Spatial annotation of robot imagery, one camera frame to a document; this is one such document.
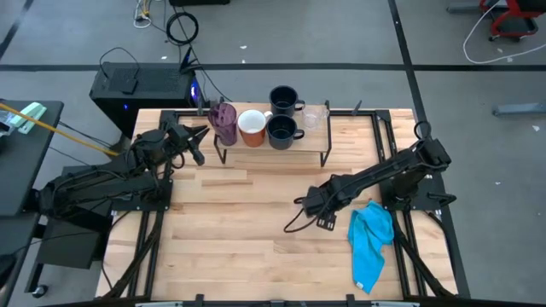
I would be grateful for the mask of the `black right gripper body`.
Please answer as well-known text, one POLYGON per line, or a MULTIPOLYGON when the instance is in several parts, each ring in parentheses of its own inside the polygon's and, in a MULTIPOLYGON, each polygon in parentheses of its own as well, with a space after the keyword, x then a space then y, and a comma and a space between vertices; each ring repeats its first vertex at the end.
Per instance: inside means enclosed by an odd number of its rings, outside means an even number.
POLYGON ((298 198, 306 216, 320 216, 324 212, 339 211, 348 206, 344 185, 348 177, 330 177, 319 187, 308 188, 307 195, 298 198))

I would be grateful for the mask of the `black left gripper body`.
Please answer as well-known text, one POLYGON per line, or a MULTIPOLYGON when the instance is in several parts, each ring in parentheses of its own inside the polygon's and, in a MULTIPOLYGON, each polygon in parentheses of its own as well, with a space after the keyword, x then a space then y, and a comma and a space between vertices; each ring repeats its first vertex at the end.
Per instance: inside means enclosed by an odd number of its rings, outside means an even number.
POLYGON ((166 124, 166 140, 164 150, 167 153, 182 153, 190 150, 193 145, 193 131, 186 125, 166 124))

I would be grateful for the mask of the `purple faceted plastic tumbler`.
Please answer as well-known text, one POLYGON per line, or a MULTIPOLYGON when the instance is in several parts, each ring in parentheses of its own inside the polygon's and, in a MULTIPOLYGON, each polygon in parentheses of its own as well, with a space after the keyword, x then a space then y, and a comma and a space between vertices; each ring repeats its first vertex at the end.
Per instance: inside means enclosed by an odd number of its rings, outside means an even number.
POLYGON ((208 120, 224 146, 237 141, 237 112, 229 103, 219 103, 209 110, 208 120))

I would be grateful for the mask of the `orange-red mug white inside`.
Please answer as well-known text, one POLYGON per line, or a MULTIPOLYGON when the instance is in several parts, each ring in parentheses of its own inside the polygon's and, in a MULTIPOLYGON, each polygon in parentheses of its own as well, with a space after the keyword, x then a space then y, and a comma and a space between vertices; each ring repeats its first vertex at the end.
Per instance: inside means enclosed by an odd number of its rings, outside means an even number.
POLYGON ((244 143, 250 148, 260 147, 264 143, 265 128, 273 116, 271 111, 246 110, 237 119, 237 126, 244 143))

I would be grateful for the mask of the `dark blue glossy mug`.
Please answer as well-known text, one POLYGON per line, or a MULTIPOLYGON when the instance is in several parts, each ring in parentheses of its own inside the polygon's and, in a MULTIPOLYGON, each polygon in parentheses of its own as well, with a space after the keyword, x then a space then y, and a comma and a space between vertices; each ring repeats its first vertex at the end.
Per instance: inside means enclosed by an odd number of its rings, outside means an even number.
POLYGON ((266 125, 269 144, 277 150, 290 148, 294 140, 302 139, 305 132, 298 128, 296 121, 284 114, 274 115, 266 125))

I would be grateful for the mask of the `clear glass mug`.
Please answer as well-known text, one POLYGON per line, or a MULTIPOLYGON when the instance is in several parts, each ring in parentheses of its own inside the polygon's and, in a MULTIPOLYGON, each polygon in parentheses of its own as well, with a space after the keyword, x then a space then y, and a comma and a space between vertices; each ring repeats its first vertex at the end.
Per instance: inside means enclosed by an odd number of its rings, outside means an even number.
POLYGON ((329 110, 325 105, 309 105, 302 110, 304 126, 307 129, 314 130, 322 125, 329 115, 329 110))

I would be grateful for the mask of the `dark blue speckled enamel mug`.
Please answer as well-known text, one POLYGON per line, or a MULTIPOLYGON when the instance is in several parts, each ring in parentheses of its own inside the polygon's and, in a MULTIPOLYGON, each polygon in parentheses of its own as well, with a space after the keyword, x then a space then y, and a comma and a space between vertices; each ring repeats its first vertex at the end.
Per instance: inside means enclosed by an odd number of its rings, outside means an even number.
POLYGON ((287 85, 276 86, 269 95, 270 110, 273 114, 293 117, 297 111, 305 109, 305 101, 299 99, 298 92, 287 85))

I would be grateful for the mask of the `black computer tower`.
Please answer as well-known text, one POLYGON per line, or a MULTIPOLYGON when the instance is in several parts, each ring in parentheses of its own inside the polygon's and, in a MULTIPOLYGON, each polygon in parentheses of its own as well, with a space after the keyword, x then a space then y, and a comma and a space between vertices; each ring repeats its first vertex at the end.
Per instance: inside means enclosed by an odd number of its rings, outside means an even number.
POLYGON ((195 72, 176 63, 105 62, 91 86, 90 99, 127 137, 132 136, 141 109, 205 105, 195 72))

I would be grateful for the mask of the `light blue cloth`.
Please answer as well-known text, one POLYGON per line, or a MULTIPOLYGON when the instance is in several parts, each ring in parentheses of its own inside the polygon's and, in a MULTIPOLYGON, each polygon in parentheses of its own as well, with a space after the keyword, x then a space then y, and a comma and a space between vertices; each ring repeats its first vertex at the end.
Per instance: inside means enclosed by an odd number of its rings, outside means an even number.
POLYGON ((394 239, 391 214, 372 200, 365 208, 353 210, 347 239, 351 245, 352 279, 358 288, 371 294, 385 265, 381 249, 394 239))

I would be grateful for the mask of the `black antenna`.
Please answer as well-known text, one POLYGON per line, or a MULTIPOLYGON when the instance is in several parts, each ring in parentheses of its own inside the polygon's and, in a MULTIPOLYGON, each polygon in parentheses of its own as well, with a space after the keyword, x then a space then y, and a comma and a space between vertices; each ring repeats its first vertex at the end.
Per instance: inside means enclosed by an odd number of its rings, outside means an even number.
POLYGON ((189 67, 191 67, 195 62, 197 62, 196 57, 194 56, 194 51, 192 47, 188 47, 185 55, 181 58, 179 63, 179 72, 182 72, 189 67))

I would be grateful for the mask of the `yellow pole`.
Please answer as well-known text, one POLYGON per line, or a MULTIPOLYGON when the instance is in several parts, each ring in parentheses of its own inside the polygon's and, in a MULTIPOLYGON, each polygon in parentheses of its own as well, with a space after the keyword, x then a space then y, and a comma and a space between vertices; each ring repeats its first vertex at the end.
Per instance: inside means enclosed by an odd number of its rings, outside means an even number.
POLYGON ((6 110, 8 112, 11 112, 11 113, 13 113, 13 114, 15 114, 17 116, 20 116, 23 119, 26 119, 27 121, 33 122, 35 125, 38 125, 40 127, 43 127, 43 128, 45 128, 45 129, 47 129, 49 131, 52 131, 52 132, 56 133, 56 134, 64 136, 65 138, 67 138, 67 139, 69 139, 69 140, 71 140, 73 142, 84 145, 84 146, 86 146, 88 148, 92 148, 92 149, 94 149, 96 151, 102 152, 102 153, 110 155, 110 156, 118 156, 119 155, 119 153, 116 153, 116 152, 114 152, 112 150, 98 147, 98 146, 96 146, 94 144, 91 144, 91 143, 85 142, 83 140, 80 140, 77 137, 71 136, 71 135, 67 134, 66 132, 64 132, 62 130, 58 130, 58 129, 56 129, 55 127, 53 127, 51 125, 45 124, 44 122, 42 122, 42 121, 40 121, 38 119, 29 117, 29 116, 15 110, 15 109, 13 109, 12 107, 9 107, 9 106, 5 105, 4 103, 0 102, 0 108, 6 110))

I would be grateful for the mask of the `black side platform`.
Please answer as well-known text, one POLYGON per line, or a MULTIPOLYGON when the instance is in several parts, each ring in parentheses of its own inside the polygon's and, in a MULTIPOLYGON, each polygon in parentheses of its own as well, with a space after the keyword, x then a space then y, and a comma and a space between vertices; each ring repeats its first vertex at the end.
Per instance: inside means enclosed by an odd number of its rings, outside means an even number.
POLYGON ((112 224, 108 214, 76 209, 61 217, 49 217, 38 249, 37 262, 88 269, 104 251, 104 239, 112 224))

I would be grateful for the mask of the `mint green device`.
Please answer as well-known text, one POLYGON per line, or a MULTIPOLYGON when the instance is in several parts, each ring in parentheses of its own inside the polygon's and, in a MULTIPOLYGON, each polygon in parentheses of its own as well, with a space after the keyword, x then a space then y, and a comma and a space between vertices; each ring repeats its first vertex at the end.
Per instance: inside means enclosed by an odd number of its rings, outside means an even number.
MULTIPOLYGON (((40 119, 46 111, 47 107, 35 101, 26 106, 20 113, 32 119, 40 119)), ((28 134, 35 125, 34 122, 23 118, 20 115, 14 115, 9 121, 9 124, 16 128, 19 133, 24 135, 28 134)))

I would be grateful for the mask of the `black side desk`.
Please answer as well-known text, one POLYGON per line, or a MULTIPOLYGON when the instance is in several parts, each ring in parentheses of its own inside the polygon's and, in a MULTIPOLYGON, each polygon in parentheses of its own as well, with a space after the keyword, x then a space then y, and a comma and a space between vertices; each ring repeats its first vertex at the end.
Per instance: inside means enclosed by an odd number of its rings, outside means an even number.
POLYGON ((23 211, 53 135, 35 125, 27 134, 0 136, 0 217, 23 211))

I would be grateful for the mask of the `grey floor bar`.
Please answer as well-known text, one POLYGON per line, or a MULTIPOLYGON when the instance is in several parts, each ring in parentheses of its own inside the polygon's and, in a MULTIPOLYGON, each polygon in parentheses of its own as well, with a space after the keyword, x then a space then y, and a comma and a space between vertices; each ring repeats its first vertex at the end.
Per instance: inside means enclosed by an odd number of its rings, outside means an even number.
POLYGON ((494 116, 546 114, 546 102, 503 104, 493 107, 494 116))

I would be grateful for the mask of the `red chair base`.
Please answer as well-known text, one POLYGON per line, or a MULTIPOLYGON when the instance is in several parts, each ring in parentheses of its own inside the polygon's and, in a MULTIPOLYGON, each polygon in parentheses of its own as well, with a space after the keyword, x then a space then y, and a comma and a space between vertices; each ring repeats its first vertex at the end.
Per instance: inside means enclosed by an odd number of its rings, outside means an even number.
POLYGON ((491 17, 491 42, 498 38, 519 42, 537 33, 536 18, 546 14, 546 0, 480 0, 479 8, 491 17))

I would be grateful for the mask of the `black metal table frame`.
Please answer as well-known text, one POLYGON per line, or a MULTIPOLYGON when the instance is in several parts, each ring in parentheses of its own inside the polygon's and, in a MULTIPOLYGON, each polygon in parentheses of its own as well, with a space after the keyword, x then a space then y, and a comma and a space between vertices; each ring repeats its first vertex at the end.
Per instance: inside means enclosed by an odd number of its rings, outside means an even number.
POLYGON ((332 150, 319 153, 228 151, 218 157, 213 134, 200 145, 206 158, 188 159, 173 173, 171 207, 163 217, 154 272, 141 267, 136 293, 146 288, 159 301, 249 303, 311 307, 353 295, 358 301, 433 295, 400 246, 382 248, 385 265, 371 294, 351 272, 347 239, 351 212, 383 201, 376 186, 364 190, 337 215, 333 231, 319 229, 293 201, 332 174, 356 173, 415 141, 409 109, 390 119, 334 116, 332 150))

